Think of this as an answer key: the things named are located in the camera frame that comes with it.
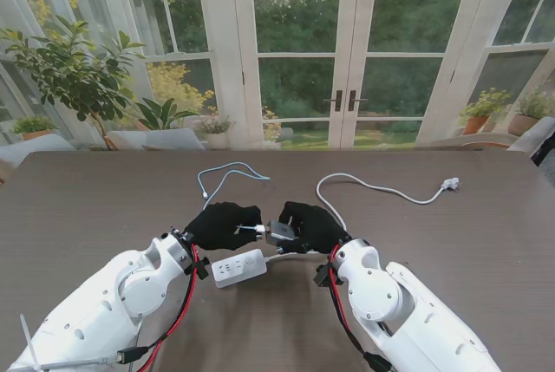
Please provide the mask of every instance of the door handle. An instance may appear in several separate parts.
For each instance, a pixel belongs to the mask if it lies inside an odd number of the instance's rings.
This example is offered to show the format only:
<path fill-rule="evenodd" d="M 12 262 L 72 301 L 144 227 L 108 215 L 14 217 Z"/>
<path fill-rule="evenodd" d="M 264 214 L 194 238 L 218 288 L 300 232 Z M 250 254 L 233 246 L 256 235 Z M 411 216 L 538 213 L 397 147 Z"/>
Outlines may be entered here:
<path fill-rule="evenodd" d="M 349 96 L 349 112 L 352 112 L 353 110 L 355 110 L 355 102 L 356 101 L 368 101 L 368 99 L 355 99 L 356 98 L 356 90 L 351 90 L 350 91 L 350 96 Z"/>
<path fill-rule="evenodd" d="M 324 99 L 323 101 L 334 101 L 336 103 L 336 112 L 341 111 L 341 99 L 343 98 L 343 91 L 337 90 L 336 91 L 336 98 L 335 99 Z"/>

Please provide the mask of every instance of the white power strip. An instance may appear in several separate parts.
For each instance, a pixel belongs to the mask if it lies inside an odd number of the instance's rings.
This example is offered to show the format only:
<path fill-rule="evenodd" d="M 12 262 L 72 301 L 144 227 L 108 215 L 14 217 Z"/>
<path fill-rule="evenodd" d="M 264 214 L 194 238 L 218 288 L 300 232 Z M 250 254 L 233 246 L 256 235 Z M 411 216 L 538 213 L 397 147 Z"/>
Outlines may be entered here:
<path fill-rule="evenodd" d="M 266 258 L 259 249 L 212 263 L 212 274 L 218 288 L 240 283 L 266 273 Z"/>

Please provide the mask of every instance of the table surface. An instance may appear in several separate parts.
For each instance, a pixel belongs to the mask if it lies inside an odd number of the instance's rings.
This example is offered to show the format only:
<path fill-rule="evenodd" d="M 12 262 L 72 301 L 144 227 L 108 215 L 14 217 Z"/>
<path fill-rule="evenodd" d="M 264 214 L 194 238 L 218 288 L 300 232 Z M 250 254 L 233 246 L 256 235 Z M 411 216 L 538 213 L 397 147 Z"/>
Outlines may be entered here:
<path fill-rule="evenodd" d="M 19 313 L 36 330 L 112 256 L 146 249 L 170 225 L 186 224 L 203 201 L 197 172 L 234 160 L 271 181 L 231 176 L 217 201 L 256 204 L 264 221 L 276 218 L 286 200 L 318 204 L 314 188 L 328 173 L 352 173 L 422 199 L 459 177 L 459 193 L 429 206 L 350 183 L 329 183 L 323 193 L 352 236 L 374 245 L 383 266 L 407 263 L 482 338 L 504 372 L 555 370 L 555 190 L 525 155 L 508 152 L 33 153 L 0 189 L 0 367 L 25 346 Z M 206 175 L 209 191 L 221 176 Z M 256 247 L 273 254 L 262 242 L 243 251 Z M 217 261 L 235 252 L 202 253 Z M 329 292 L 312 283 L 321 261 L 280 258 L 263 276 L 222 290 L 212 277 L 198 282 L 157 370 L 368 371 Z M 171 289 L 166 323 L 185 284 L 176 280 Z"/>

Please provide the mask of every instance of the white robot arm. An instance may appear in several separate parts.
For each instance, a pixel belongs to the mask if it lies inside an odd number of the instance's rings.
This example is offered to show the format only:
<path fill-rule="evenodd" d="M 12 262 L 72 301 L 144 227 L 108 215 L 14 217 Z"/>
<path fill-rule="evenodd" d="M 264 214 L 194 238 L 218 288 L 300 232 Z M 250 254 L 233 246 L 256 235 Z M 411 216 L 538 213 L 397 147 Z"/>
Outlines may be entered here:
<path fill-rule="evenodd" d="M 175 232 L 119 254 L 50 312 L 31 339 L 35 355 L 28 346 L 9 371 L 117 370 L 118 350 L 134 346 L 144 319 L 192 263 Z"/>
<path fill-rule="evenodd" d="M 377 250 L 353 239 L 332 266 L 349 283 L 356 320 L 397 372 L 500 372 L 481 340 L 404 266 L 384 271 Z M 394 333 L 381 322 L 402 322 Z"/>

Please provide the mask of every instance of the white cushion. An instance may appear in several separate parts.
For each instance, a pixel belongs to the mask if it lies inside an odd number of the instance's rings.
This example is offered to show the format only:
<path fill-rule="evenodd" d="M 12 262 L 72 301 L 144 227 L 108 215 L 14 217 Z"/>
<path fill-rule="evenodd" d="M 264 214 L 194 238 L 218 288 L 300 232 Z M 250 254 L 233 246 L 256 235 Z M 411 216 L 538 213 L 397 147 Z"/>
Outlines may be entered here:
<path fill-rule="evenodd" d="M 532 157 L 542 146 L 544 141 L 555 132 L 555 118 L 546 116 L 528 129 L 518 138 L 507 151 L 521 151 Z"/>
<path fill-rule="evenodd" d="M 159 149 L 204 149 L 194 132 L 186 127 L 161 131 L 111 131 L 108 138 L 119 150 L 144 151 L 143 145 Z"/>
<path fill-rule="evenodd" d="M 0 179 L 7 180 L 25 157 L 35 151 L 75 151 L 75 148 L 56 134 L 0 147 Z"/>

